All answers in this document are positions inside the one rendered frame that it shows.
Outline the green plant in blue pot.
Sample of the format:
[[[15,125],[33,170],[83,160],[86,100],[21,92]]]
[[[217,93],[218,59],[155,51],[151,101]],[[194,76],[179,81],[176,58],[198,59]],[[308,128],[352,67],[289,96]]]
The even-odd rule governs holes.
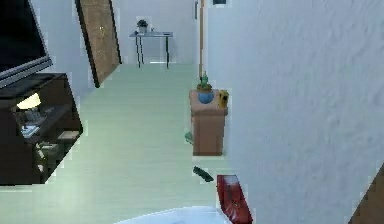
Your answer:
[[[202,104],[209,104],[214,99],[214,92],[206,73],[200,77],[200,83],[197,85],[197,93],[198,100]]]

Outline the yellow box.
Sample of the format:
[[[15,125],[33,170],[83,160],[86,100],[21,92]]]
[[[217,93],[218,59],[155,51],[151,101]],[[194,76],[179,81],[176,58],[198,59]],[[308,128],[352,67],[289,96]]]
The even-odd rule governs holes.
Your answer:
[[[227,90],[219,91],[219,107],[226,108],[228,104],[229,93]]]

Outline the black remote control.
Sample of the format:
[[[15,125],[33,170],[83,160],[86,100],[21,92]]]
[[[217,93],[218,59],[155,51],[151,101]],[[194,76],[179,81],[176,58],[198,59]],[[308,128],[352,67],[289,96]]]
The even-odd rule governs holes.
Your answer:
[[[206,182],[212,182],[213,181],[213,177],[209,173],[207,173],[205,170],[203,170],[197,166],[195,166],[193,168],[193,172],[196,175],[200,176]]]

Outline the grey table with black legs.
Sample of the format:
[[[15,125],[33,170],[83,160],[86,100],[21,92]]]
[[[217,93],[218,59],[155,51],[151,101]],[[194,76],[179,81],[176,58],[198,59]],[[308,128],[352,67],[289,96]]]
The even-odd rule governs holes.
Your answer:
[[[146,33],[139,33],[138,31],[134,31],[132,34],[129,35],[129,37],[135,39],[138,67],[141,67],[144,64],[142,39],[143,38],[164,38],[165,39],[166,68],[169,68],[169,64],[170,64],[169,39],[173,37],[172,32],[151,31],[151,32],[146,32]]]

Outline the white table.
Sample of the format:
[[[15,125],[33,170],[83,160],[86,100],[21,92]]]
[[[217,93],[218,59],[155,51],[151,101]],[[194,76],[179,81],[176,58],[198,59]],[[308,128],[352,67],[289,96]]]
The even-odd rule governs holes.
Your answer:
[[[154,212],[115,224],[232,224],[232,222],[216,207],[191,206]]]

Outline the brown wooden room door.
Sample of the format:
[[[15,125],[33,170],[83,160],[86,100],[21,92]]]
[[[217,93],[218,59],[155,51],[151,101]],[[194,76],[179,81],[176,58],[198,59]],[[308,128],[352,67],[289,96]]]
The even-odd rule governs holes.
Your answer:
[[[96,88],[122,63],[112,0],[75,0]]]

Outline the dark brown television stand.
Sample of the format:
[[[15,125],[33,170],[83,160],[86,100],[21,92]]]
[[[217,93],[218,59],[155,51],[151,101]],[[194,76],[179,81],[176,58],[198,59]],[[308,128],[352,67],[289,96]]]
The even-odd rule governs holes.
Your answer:
[[[45,183],[82,132],[66,74],[0,88],[0,186]]]

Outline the black television set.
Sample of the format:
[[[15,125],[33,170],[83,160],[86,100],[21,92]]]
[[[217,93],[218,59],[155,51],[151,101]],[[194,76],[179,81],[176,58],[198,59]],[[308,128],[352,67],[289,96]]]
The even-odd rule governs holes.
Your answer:
[[[51,65],[31,0],[0,0],[0,88]]]

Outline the brown wooden furniture corner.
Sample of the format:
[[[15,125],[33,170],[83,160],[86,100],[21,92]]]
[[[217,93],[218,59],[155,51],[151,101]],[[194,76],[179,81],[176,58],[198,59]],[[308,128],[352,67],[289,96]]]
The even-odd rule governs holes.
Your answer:
[[[348,224],[384,224],[384,163]]]

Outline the brown wooden pedestal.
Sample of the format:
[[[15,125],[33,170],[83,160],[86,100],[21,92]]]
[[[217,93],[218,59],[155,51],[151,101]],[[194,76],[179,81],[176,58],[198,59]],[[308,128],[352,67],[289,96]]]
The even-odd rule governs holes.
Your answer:
[[[198,100],[196,90],[189,93],[194,156],[221,156],[225,118],[228,108],[219,107],[219,92],[214,89],[214,99],[209,104]]]

